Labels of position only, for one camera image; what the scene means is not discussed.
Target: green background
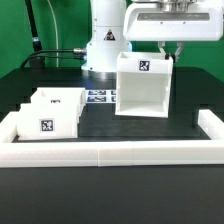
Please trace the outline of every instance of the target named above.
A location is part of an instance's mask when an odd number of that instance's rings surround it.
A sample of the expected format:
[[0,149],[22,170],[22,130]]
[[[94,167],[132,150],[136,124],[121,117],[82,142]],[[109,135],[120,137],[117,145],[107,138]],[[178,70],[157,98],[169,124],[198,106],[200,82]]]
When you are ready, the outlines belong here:
[[[55,30],[47,0],[32,0],[39,36],[44,49],[55,49]],[[91,38],[90,0],[51,0],[59,29],[59,48],[85,47]],[[1,0],[0,77],[18,68],[33,52],[25,0]],[[158,51],[157,43],[133,43],[135,51]],[[167,50],[174,52],[175,44]],[[175,66],[200,67],[224,81],[224,39],[218,42],[189,42]],[[47,60],[47,66],[55,66]],[[80,67],[82,62],[63,60],[60,66]]]

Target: white foam bar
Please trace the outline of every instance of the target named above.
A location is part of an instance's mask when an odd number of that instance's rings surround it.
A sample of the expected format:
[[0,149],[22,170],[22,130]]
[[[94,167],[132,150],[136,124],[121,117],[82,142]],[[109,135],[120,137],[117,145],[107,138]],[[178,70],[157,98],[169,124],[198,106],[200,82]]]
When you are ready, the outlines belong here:
[[0,167],[97,166],[91,143],[0,144]]
[[198,125],[212,140],[224,140],[224,123],[210,110],[200,110]]
[[0,144],[0,167],[224,164],[224,141]]
[[224,141],[131,142],[99,150],[99,166],[178,164],[224,164]]

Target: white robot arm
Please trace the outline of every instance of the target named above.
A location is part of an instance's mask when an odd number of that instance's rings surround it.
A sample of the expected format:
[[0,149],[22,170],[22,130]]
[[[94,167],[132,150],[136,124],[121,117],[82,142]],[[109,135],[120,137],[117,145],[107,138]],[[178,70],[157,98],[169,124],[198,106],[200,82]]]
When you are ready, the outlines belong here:
[[124,36],[132,41],[215,41],[223,35],[221,0],[135,0]]

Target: open box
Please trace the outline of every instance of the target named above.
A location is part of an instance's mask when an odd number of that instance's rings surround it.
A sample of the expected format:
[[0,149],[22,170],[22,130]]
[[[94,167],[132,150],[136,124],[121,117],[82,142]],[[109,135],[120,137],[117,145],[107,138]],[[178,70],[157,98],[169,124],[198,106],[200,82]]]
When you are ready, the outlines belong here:
[[116,115],[168,117],[172,69],[161,53],[120,53]]

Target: black table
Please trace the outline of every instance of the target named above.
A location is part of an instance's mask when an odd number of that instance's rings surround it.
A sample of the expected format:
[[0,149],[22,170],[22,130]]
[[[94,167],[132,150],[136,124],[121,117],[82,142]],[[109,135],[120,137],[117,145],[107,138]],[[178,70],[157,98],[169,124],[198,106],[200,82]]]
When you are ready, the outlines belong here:
[[[0,120],[37,87],[115,85],[82,77],[79,69],[14,70],[0,80]],[[79,138],[69,141],[208,139],[198,110],[224,120],[223,99],[224,84],[209,73],[177,68],[169,119],[115,116],[114,104],[88,104]],[[222,165],[1,169],[0,222],[223,224],[223,177]]]

